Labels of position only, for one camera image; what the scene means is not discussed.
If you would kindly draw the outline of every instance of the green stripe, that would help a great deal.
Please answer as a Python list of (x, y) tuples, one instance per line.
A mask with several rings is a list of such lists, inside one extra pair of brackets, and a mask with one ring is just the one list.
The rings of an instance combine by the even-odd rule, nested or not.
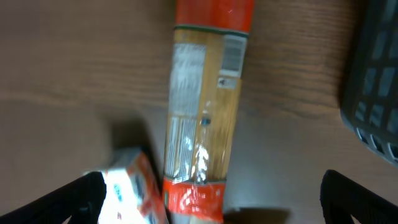
[(245, 37), (245, 38), (249, 37), (249, 34), (245, 34), (243, 32), (238, 32), (238, 31), (233, 31), (233, 30), (223, 30), (223, 29), (217, 29), (217, 28), (212, 28), (212, 27), (177, 25), (174, 27), (174, 29), (175, 30), (178, 30), (178, 29), (196, 30), (196, 31), (211, 32), (214, 34), (221, 34), (221, 35), (229, 34), (229, 35), (236, 35), (236, 36)]

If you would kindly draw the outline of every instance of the wooden surface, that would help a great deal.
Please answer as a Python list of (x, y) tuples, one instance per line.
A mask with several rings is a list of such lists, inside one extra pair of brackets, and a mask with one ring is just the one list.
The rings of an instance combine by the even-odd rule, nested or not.
[[(114, 123), (143, 124), (161, 172), (174, 8), (170, 0), (0, 2), (0, 214), (102, 165)], [(226, 210), (277, 209), (286, 223), (323, 223), (327, 169), (398, 203), (398, 170), (345, 128), (338, 108), (363, 8), (256, 2)]]

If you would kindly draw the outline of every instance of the blurry package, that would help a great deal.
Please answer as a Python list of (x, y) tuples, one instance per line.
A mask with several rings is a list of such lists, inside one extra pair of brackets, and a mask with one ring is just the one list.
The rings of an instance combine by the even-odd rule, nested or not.
[(101, 170), (106, 197), (98, 224), (167, 224), (152, 168), (138, 148), (118, 151), (109, 169)]
[(177, 0), (163, 198), (222, 222), (253, 0)]

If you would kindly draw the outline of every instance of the colorful package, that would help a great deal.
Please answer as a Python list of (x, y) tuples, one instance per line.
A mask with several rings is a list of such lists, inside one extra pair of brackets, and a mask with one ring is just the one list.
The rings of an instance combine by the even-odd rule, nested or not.
[(111, 168), (101, 172), (106, 197), (98, 224), (168, 224), (152, 168), (141, 150), (119, 151)]
[(166, 207), (223, 221), (253, 0), (177, 0), (165, 146)]

